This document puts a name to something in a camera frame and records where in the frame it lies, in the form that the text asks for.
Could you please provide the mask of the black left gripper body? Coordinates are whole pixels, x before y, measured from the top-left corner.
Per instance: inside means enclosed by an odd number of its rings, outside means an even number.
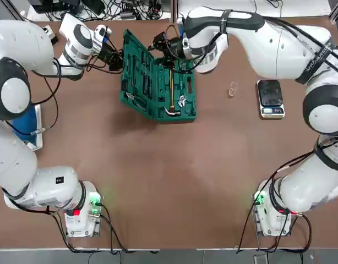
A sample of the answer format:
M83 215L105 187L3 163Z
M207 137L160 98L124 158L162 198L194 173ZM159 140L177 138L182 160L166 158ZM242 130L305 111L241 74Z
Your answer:
M113 57L117 54L117 51L112 48L109 44L103 42L101 51L99 52L99 59L108 64L111 65L113 61Z

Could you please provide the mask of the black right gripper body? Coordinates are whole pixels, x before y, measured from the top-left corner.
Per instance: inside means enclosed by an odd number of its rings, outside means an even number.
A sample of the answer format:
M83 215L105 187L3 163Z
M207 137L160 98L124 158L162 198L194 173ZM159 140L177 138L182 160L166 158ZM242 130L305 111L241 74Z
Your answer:
M165 39L165 53L171 57L186 59L186 55L183 51L182 38L174 37L172 39Z

